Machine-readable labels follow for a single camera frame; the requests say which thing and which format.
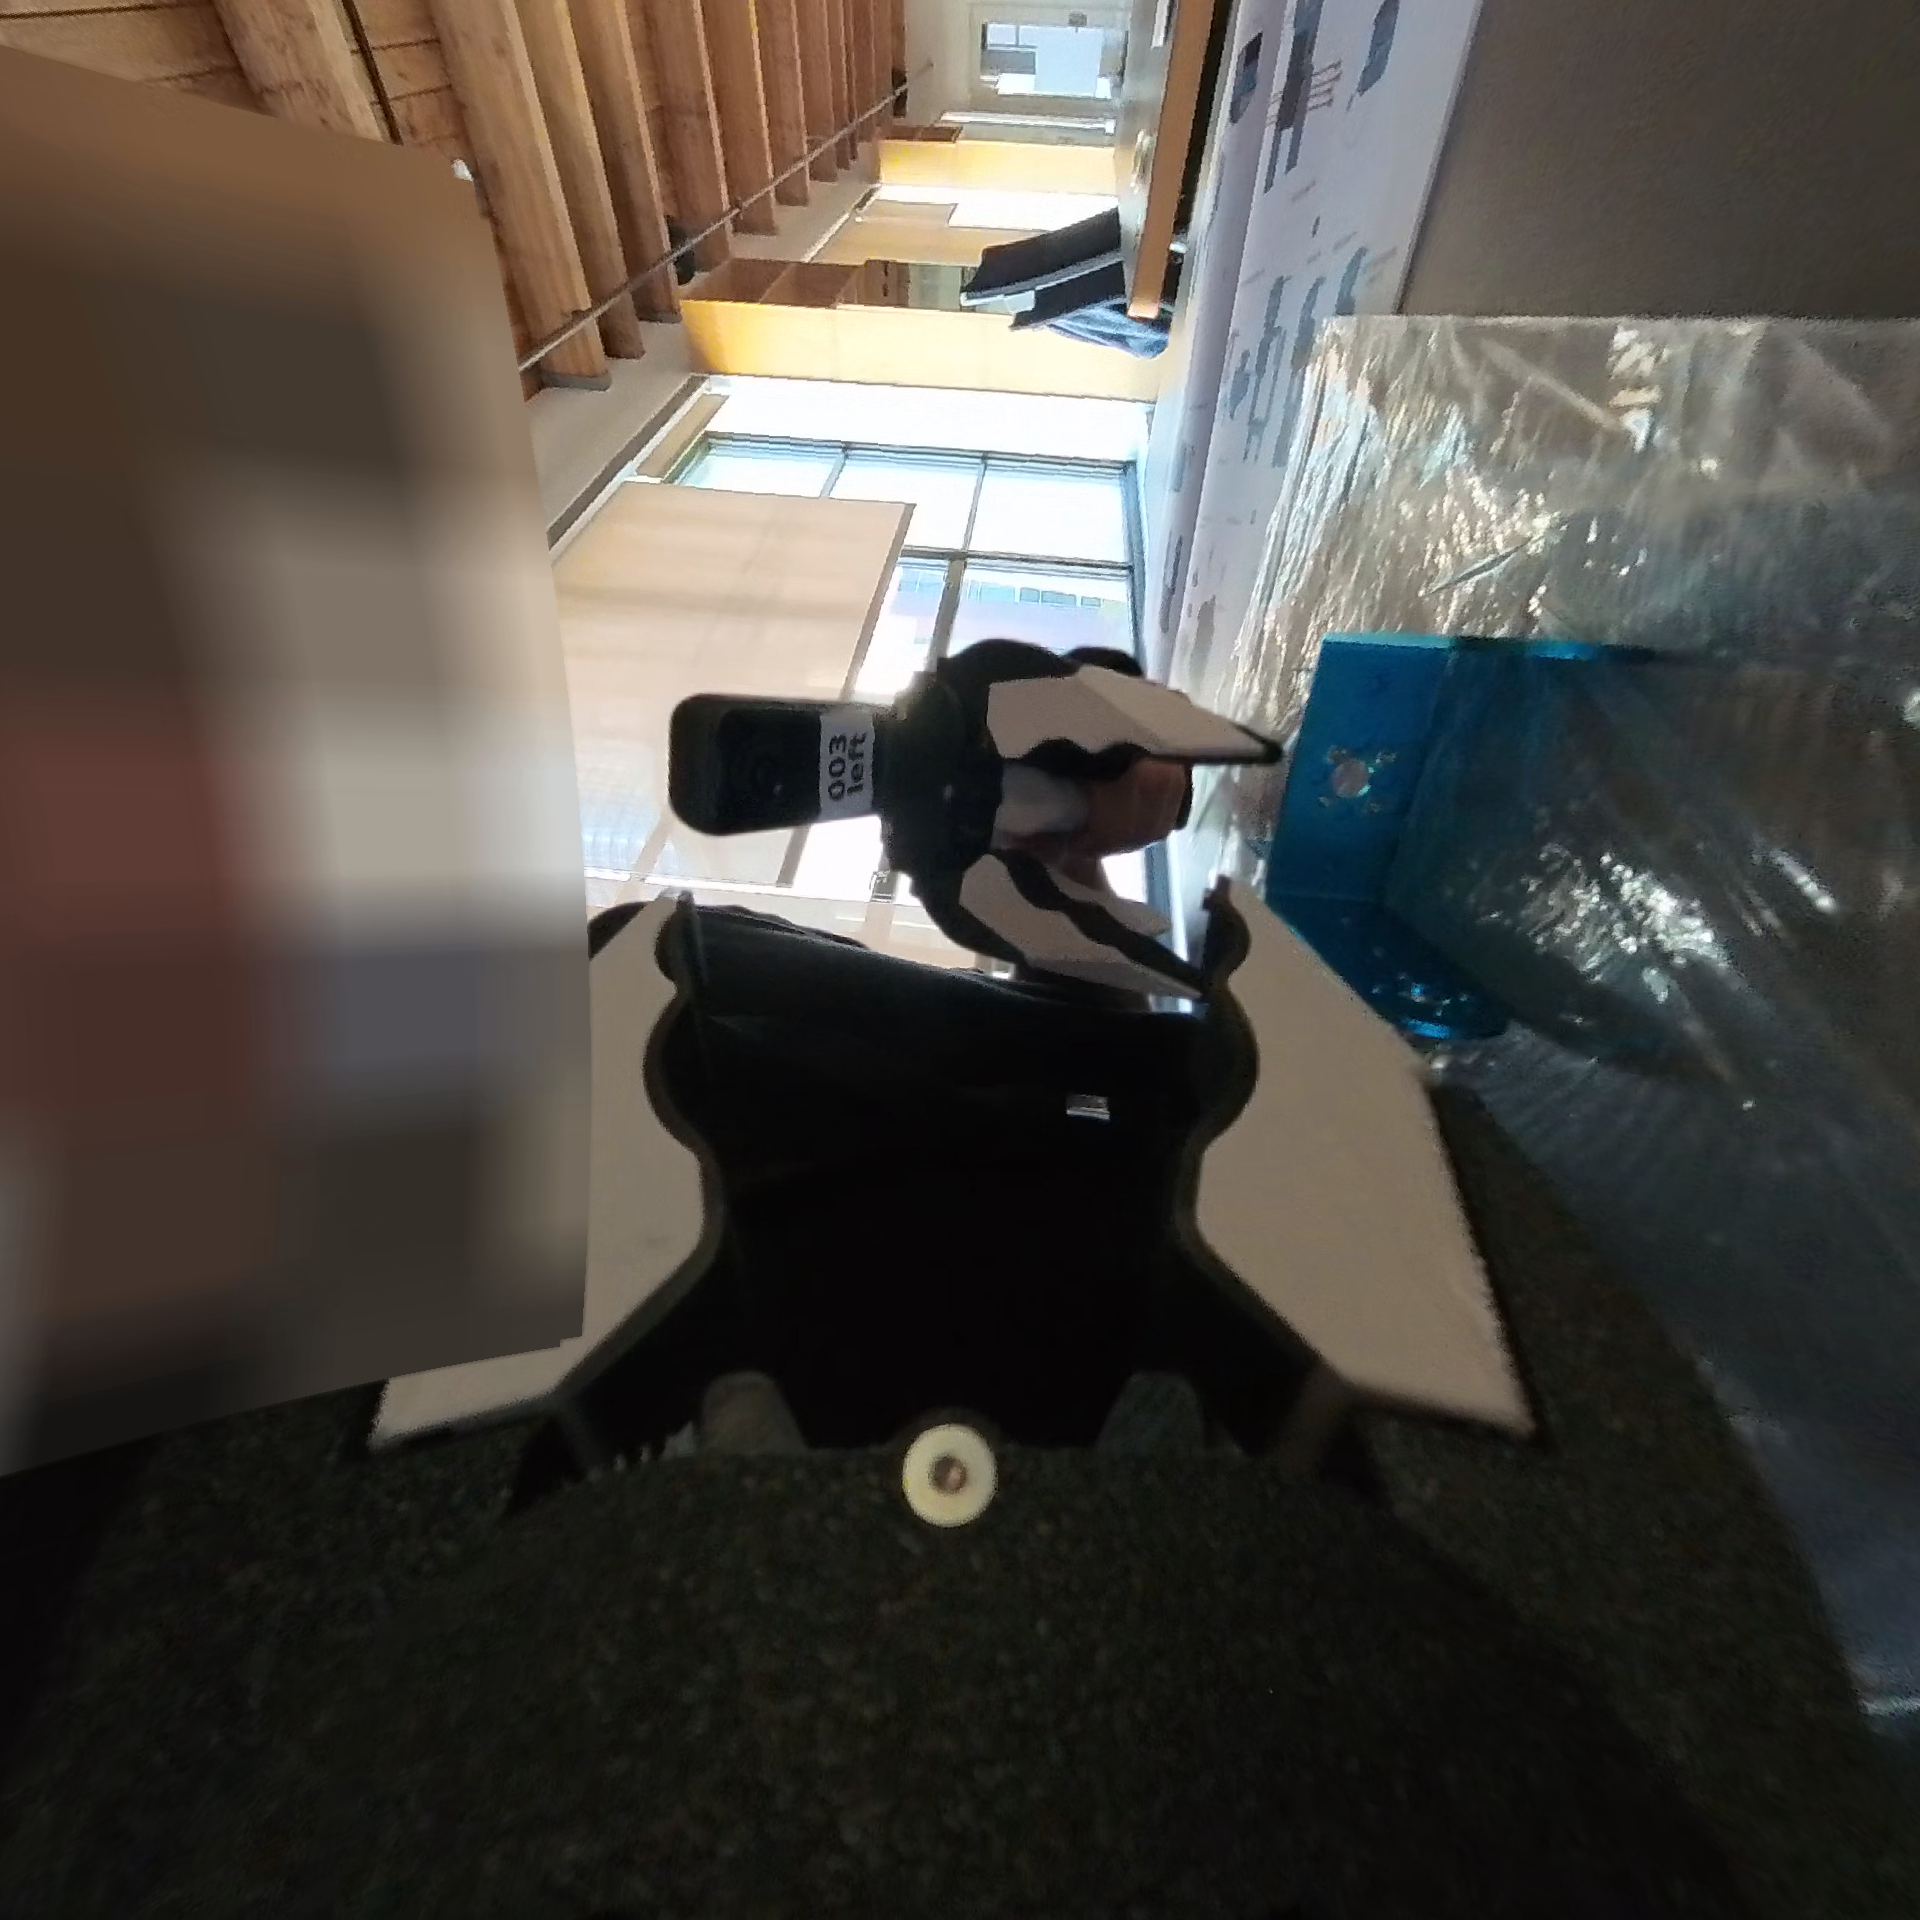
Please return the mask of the clear plastic bag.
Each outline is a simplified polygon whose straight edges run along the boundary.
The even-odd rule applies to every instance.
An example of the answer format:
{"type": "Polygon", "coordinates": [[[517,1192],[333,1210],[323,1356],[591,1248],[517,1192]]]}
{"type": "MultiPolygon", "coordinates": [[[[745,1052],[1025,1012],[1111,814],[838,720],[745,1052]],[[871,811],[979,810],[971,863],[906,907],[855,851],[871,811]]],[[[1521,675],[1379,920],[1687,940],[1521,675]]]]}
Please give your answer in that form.
{"type": "Polygon", "coordinates": [[[1473,1092],[1691,1357],[1915,1758],[1915,324],[1331,319],[1177,677],[1298,733],[1457,640],[1387,895],[1473,1092]]]}

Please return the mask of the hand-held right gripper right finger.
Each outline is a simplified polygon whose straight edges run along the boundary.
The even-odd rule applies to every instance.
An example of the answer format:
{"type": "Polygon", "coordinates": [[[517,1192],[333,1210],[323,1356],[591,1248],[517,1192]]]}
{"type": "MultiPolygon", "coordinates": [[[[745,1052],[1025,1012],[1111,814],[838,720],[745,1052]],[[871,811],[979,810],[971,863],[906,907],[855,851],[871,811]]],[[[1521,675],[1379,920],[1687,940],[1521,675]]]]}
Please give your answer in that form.
{"type": "Polygon", "coordinates": [[[1234,1082],[1197,1150],[1190,1222],[1312,1357],[1287,1434],[1383,1407],[1533,1435],[1413,1046],[1229,878],[1206,895],[1206,982],[1234,1082]]]}

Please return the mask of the person's left hand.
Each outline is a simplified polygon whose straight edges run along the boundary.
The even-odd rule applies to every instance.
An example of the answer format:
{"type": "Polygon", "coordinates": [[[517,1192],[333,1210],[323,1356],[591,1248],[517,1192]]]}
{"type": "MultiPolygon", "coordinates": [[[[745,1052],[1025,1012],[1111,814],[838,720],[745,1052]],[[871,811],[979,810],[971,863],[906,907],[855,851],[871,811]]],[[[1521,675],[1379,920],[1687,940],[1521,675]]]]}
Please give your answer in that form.
{"type": "Polygon", "coordinates": [[[1186,824],[1190,805],[1190,767],[1137,759],[1111,779],[1086,784],[1086,814],[1071,832],[1071,854],[1098,862],[1150,848],[1186,824]]]}

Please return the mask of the wooden table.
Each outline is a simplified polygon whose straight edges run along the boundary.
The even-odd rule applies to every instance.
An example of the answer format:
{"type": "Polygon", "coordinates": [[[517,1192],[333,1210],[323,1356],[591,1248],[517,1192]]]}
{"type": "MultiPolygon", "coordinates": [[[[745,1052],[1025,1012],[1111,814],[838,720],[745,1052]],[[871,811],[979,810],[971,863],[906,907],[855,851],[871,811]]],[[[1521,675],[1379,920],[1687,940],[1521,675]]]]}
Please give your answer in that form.
{"type": "Polygon", "coordinates": [[[1136,3],[1114,125],[1114,200],[1127,314],[1161,310],[1171,242],[1190,203],[1217,66],[1217,3],[1136,3]]]}

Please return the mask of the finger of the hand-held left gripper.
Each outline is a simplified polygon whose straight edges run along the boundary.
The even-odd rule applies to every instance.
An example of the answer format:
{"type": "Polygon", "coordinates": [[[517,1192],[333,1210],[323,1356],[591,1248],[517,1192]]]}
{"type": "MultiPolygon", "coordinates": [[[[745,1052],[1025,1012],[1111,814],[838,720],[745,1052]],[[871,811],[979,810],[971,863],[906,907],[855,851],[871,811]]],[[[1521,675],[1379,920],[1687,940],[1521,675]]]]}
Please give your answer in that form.
{"type": "Polygon", "coordinates": [[[936,874],[946,938],[1032,975],[1131,995],[1206,995],[1203,974],[1162,944],[1165,920],[1035,854],[992,848],[936,874]]]}
{"type": "Polygon", "coordinates": [[[1002,759],[1031,759],[1054,744],[1179,763],[1274,763],[1283,756],[1279,742],[1179,690],[1104,666],[993,684],[992,744],[1002,759]]]}

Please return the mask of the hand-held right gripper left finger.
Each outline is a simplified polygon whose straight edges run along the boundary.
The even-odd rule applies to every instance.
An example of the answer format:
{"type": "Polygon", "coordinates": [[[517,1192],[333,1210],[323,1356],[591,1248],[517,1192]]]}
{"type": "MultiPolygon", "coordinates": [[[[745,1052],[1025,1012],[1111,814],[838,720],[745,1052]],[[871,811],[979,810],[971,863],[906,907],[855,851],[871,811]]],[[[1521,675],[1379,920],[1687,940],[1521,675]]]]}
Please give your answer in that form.
{"type": "Polygon", "coordinates": [[[467,1359],[389,1380],[368,1451],[517,1419],[549,1419],[577,1454],[603,1446],[586,1430],[586,1396],[640,1335],[694,1283],[718,1248],[709,1170],[673,1119],[661,1052],[683,1012],[670,958],[696,932],[685,895],[657,895],[589,960],[591,1128],[582,1330],[561,1344],[467,1359]]]}

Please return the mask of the large window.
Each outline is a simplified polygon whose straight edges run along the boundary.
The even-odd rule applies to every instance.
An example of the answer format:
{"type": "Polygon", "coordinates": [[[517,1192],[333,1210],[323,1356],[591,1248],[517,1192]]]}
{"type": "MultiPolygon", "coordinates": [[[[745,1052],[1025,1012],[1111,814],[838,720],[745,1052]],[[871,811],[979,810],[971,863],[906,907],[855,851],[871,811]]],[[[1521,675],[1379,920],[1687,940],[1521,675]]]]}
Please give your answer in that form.
{"type": "MultiPolygon", "coordinates": [[[[855,684],[837,701],[889,703],[923,667],[986,637],[1032,640],[1054,653],[1136,651],[1133,500],[1114,463],[704,435],[670,476],[621,477],[906,508],[893,581],[855,684]]],[[[887,871],[874,823],[775,832],[793,832],[793,845],[771,888],[670,883],[655,891],[687,886],[715,906],[793,909],[829,930],[936,946],[923,909],[887,871]]]]}

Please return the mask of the beige roller blind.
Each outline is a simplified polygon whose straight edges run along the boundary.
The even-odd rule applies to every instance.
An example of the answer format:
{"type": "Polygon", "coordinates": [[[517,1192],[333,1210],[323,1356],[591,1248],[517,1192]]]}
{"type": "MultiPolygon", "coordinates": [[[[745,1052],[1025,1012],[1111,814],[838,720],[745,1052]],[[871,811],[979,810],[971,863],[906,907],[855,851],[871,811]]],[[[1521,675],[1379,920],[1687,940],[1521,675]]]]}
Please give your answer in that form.
{"type": "Polygon", "coordinates": [[[691,883],[771,888],[793,832],[718,839],[667,800],[667,732],[696,692],[847,692],[902,552],[895,500],[621,477],[554,548],[589,909],[691,883]]]}

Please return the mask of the blue metal bracket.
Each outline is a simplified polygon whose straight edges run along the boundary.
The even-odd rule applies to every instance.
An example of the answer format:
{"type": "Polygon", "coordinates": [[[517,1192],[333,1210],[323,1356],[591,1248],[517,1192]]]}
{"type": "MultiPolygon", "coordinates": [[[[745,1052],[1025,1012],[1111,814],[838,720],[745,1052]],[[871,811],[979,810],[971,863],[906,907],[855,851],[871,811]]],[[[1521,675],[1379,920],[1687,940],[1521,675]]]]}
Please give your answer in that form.
{"type": "Polygon", "coordinates": [[[1392,1027],[1656,1060],[1872,1004],[1915,907],[1915,647],[1334,636],[1263,898],[1392,1027]]]}

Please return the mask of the white assembly instruction booklet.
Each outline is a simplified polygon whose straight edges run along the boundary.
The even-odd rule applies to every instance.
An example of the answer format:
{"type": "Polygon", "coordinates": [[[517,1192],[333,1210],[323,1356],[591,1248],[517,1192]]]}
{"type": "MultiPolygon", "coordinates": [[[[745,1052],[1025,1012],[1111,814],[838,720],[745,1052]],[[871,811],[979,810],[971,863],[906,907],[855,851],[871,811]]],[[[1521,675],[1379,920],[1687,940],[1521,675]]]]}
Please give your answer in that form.
{"type": "Polygon", "coordinates": [[[1210,684],[1254,594],[1329,319],[1395,309],[1479,3],[1227,14],[1137,495],[1142,662],[1210,684]]]}

